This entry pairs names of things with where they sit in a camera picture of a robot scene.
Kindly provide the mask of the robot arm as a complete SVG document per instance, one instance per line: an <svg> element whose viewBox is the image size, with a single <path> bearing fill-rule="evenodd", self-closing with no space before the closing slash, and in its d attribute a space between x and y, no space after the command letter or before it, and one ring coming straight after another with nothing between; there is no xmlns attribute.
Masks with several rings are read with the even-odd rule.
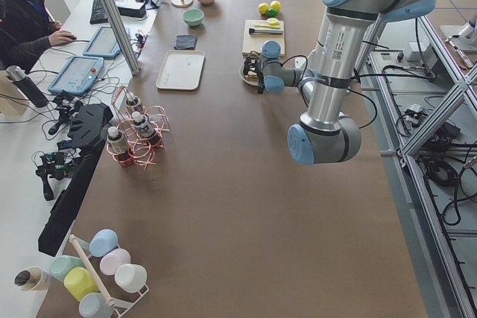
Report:
<svg viewBox="0 0 477 318"><path fill-rule="evenodd" d="M302 165L346 162L361 146L358 125L341 111L368 27L415 19L433 11L437 0L322 0L326 5L315 49L304 69L278 60L280 46L262 46L256 67L259 93L297 87L307 103L298 124L288 129L288 149Z"/></svg>

